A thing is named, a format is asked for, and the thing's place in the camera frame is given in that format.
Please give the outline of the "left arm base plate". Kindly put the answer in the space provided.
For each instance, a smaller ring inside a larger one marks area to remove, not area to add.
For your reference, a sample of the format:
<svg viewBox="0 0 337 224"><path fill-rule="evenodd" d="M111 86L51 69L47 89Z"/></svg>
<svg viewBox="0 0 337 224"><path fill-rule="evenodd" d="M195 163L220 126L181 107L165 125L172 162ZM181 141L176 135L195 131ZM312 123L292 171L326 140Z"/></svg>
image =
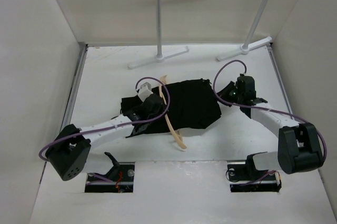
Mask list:
<svg viewBox="0 0 337 224"><path fill-rule="evenodd" d="M112 177L103 179L103 175L87 176L85 193L133 193L135 163L122 162L118 171Z"/></svg>

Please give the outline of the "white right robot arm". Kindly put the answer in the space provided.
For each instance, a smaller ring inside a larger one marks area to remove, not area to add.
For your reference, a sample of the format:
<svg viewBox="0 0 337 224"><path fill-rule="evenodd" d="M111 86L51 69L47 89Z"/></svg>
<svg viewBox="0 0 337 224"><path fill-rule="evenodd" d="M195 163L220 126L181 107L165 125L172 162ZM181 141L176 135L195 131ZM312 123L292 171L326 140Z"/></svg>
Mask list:
<svg viewBox="0 0 337 224"><path fill-rule="evenodd" d="M260 123L278 140L277 151L256 153L244 166L249 179L257 179L263 170L282 170L286 174L308 172L324 164L324 147L319 133L310 122L299 122L287 112L273 109L267 100L256 97L250 85L230 82L216 97L227 106L238 106L250 119Z"/></svg>

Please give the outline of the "black trousers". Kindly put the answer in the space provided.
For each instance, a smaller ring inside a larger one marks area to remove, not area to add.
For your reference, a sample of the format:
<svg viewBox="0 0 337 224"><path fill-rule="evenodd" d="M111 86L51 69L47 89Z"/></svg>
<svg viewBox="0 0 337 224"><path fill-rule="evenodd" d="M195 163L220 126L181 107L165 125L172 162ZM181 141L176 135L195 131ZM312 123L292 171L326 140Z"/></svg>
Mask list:
<svg viewBox="0 0 337 224"><path fill-rule="evenodd" d="M196 79L167 85L171 97L168 109L172 127L206 129L221 117L221 109L211 88L210 80ZM140 105L137 97L122 98L121 113ZM147 134L168 133L165 118L153 122Z"/></svg>

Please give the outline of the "beige wooden hanger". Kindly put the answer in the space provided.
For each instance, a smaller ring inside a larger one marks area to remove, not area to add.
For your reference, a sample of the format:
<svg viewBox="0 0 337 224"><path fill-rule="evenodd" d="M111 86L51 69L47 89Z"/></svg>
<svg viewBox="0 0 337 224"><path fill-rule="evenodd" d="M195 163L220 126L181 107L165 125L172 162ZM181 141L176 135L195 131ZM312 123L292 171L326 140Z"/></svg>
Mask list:
<svg viewBox="0 0 337 224"><path fill-rule="evenodd" d="M166 98L164 97L164 94L163 94L163 91L162 91L162 86L160 85L158 87L158 92L159 92L159 96L163 99L164 101L164 104L167 104L166 102ZM183 137L182 135L180 134L179 131L175 130L173 127L172 127L172 124L171 124L171 121L170 121L170 118L168 116L168 114L166 114L165 116L165 121L166 121L166 124L167 124L167 127L169 129L169 132L171 133L172 137L174 138L175 142L177 143L177 145L185 150L187 149L187 146L184 144L183 142Z"/></svg>

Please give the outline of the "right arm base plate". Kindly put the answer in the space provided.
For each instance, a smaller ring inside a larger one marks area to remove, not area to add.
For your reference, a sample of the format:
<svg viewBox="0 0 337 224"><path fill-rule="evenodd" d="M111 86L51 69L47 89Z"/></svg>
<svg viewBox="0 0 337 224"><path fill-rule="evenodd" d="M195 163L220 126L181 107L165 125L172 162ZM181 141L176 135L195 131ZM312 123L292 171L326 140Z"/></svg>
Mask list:
<svg viewBox="0 0 337 224"><path fill-rule="evenodd" d="M245 161L227 163L225 173L232 193L239 192L280 192L281 175L274 170L257 170Z"/></svg>

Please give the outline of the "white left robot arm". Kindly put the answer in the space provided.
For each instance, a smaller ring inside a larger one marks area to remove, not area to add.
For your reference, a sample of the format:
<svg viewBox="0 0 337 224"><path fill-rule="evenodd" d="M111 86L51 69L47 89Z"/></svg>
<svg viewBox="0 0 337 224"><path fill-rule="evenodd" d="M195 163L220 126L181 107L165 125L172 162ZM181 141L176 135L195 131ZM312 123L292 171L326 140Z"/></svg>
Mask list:
<svg viewBox="0 0 337 224"><path fill-rule="evenodd" d="M104 155L112 163L101 166L94 172L88 163L90 151L119 138L129 138L143 134L156 120L166 115L168 106L162 102L144 101L131 110L101 124L78 128L69 124L57 138L43 147L39 157L48 161L63 181L69 181L85 172L104 182L116 179L119 170L117 160L109 153Z"/></svg>

